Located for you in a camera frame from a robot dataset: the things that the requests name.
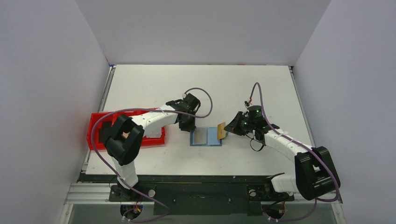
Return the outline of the gold VIP card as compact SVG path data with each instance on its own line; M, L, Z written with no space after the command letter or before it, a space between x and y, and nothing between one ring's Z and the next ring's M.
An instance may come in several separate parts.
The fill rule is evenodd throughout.
M217 125L217 139L222 140L227 136L227 131L224 130L226 126L225 122L222 122Z

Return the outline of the blue leather card holder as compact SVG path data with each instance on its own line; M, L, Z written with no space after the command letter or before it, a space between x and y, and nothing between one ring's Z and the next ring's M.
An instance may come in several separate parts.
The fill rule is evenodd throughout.
M190 132L190 146L192 147L220 147L222 139L217 138L217 127L197 127Z

